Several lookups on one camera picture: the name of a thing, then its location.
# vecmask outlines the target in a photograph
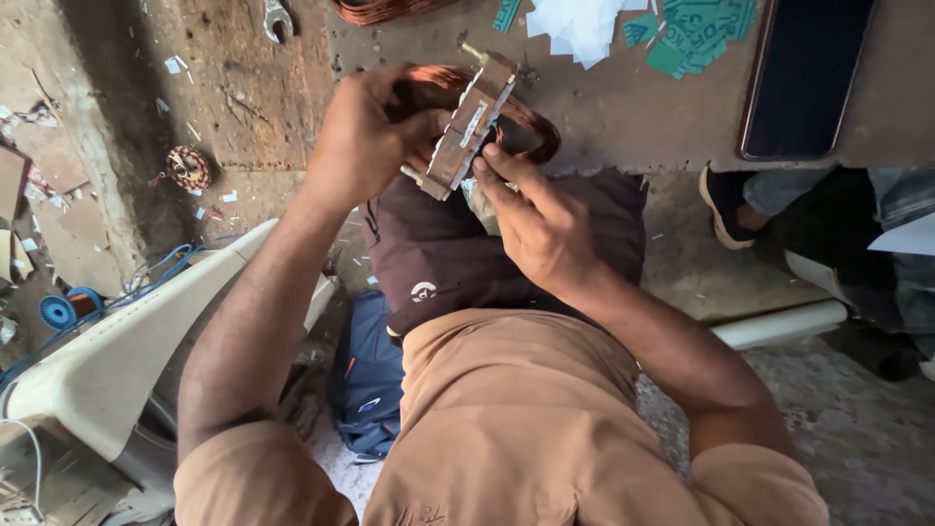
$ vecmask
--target tan shirt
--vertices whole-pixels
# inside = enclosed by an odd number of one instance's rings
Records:
[[[403,356],[402,432],[364,524],[828,524],[805,469],[763,447],[706,451],[685,484],[634,410],[637,364],[581,321],[461,311],[411,332]],[[175,489],[180,526],[357,523],[277,422],[208,440]]]

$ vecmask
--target man's left hand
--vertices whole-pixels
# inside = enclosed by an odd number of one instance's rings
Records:
[[[431,147],[451,121],[449,111],[420,111],[399,124],[390,124],[384,111],[397,103],[393,85],[412,68],[362,71],[341,80],[309,160],[303,193],[347,212],[381,194],[407,158]]]

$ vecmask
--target blue bag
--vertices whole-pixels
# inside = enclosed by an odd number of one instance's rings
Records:
[[[399,435],[403,350],[390,343],[380,290],[357,295],[338,340],[327,399],[335,429],[358,464],[382,459]]]

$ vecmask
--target white pipe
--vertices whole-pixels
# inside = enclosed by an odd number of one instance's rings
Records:
[[[837,328],[847,319],[847,309],[837,300],[728,323],[711,329],[735,350],[800,340]]]

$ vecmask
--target wrench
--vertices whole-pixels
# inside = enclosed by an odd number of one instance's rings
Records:
[[[289,17],[289,13],[286,12],[280,0],[263,0],[263,7],[266,12],[266,17],[263,20],[263,27],[266,29],[266,36],[269,37],[270,40],[281,43],[280,38],[273,31],[273,26],[276,25],[276,22],[282,22],[284,33],[289,36],[295,35],[295,30],[292,26],[292,18]]]

